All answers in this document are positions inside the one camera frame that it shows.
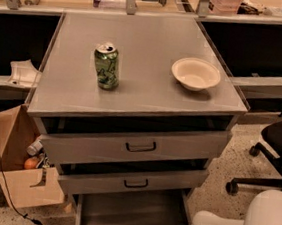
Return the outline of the grey drawer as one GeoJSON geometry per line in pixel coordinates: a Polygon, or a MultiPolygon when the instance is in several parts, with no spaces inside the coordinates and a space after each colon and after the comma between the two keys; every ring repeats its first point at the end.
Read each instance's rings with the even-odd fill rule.
{"type": "Polygon", "coordinates": [[[230,131],[49,134],[40,136],[53,164],[211,159],[231,140],[230,131]]]}
{"type": "Polygon", "coordinates": [[[142,173],[60,175],[57,181],[64,193],[81,195],[196,188],[202,185],[208,175],[205,169],[165,170],[142,173]]]}
{"type": "Polygon", "coordinates": [[[75,225],[190,225],[190,189],[78,196],[75,225]]]}

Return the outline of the black office chair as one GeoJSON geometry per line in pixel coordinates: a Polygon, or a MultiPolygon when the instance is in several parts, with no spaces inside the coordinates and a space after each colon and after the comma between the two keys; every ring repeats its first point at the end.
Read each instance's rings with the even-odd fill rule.
{"type": "MultiPolygon", "coordinates": [[[[277,153],[278,158],[275,158],[263,144],[257,142],[250,148],[248,153],[253,157],[256,157],[259,153],[263,153],[264,156],[269,160],[273,167],[282,176],[282,121],[273,123],[262,130],[261,133],[263,140],[273,148],[277,153]]],[[[226,192],[232,196],[236,195],[239,190],[239,185],[252,185],[261,187],[280,188],[282,190],[282,178],[233,178],[231,181],[226,183],[226,192]]]]}

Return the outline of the brown cardboard box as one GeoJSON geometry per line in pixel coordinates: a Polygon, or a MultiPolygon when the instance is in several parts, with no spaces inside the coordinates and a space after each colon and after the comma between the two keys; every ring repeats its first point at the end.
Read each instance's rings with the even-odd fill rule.
{"type": "Polygon", "coordinates": [[[9,206],[26,208],[62,204],[66,200],[57,182],[56,168],[24,169],[28,146],[38,129],[21,105],[0,112],[0,187],[9,206]]]}

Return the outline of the grey bottom drawer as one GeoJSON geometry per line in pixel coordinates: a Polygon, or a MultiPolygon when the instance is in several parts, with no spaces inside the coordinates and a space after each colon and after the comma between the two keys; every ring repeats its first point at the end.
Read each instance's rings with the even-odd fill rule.
{"type": "Polygon", "coordinates": [[[78,196],[75,225],[190,225],[190,189],[78,196]]]}

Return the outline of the grey middle drawer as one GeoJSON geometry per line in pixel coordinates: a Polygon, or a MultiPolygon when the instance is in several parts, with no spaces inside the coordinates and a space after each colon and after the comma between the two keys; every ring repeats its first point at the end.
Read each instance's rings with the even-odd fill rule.
{"type": "Polygon", "coordinates": [[[208,175],[205,169],[165,170],[142,173],[60,175],[57,181],[64,193],[81,195],[196,188],[202,185],[208,175]]]}

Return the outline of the orange fruit in box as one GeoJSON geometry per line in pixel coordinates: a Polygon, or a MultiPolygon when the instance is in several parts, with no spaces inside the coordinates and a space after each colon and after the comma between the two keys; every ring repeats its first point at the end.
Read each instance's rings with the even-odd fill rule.
{"type": "Polygon", "coordinates": [[[29,159],[27,159],[24,163],[24,169],[28,170],[28,169],[34,169],[37,167],[38,164],[38,159],[31,157],[29,159]]]}

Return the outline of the white bracket on shelf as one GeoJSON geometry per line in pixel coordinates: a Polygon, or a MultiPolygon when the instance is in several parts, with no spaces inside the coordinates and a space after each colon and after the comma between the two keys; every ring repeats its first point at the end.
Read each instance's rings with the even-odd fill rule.
{"type": "Polygon", "coordinates": [[[32,61],[29,59],[26,61],[12,61],[10,63],[12,72],[7,83],[27,88],[37,85],[42,73],[32,64],[32,61]]]}

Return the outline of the green soda can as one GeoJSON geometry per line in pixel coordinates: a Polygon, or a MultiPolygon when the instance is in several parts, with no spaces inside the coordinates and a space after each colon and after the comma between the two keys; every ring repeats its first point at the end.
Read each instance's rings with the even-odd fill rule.
{"type": "Polygon", "coordinates": [[[97,83],[100,88],[110,90],[118,87],[118,59],[118,50],[112,43],[102,43],[94,50],[97,83]]]}

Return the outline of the grey top drawer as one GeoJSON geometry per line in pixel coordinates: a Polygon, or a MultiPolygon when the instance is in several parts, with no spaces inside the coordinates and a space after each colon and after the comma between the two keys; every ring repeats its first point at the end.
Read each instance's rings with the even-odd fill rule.
{"type": "Polygon", "coordinates": [[[230,131],[49,134],[40,136],[53,164],[211,159],[231,140],[230,131]]]}

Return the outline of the white bottle in box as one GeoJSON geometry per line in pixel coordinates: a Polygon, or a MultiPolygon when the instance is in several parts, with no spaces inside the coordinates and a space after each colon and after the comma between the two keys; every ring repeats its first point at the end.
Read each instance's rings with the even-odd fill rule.
{"type": "Polygon", "coordinates": [[[36,140],[34,143],[31,143],[28,148],[26,149],[26,152],[31,155],[31,156],[35,156],[39,153],[39,151],[41,151],[43,148],[42,143],[40,142],[40,140],[36,140]]]}

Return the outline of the pink plastic container stack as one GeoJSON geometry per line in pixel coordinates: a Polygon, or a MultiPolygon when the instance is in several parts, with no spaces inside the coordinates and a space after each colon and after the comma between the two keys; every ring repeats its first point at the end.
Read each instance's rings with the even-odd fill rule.
{"type": "Polygon", "coordinates": [[[213,14],[232,14],[238,12],[243,0],[210,0],[209,9],[213,14]]]}

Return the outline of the white bowl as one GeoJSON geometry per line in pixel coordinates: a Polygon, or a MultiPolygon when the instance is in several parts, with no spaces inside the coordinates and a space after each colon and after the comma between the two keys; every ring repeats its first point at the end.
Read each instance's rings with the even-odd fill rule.
{"type": "Polygon", "coordinates": [[[221,81],[219,70],[200,58],[184,58],[172,65],[172,75],[190,91],[203,91],[213,88],[221,81]]]}

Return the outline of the grey drawer cabinet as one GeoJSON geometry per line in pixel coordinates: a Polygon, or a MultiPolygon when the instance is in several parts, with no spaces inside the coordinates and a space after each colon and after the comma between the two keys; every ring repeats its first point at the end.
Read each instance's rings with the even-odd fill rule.
{"type": "MultiPolygon", "coordinates": [[[[172,64],[216,58],[192,18],[68,13],[29,105],[40,134],[231,131],[246,110],[228,78],[202,92],[176,82],[172,64]],[[112,43],[119,85],[100,88],[94,50],[112,43]]],[[[211,159],[54,164],[59,176],[207,170],[211,159]]]]}

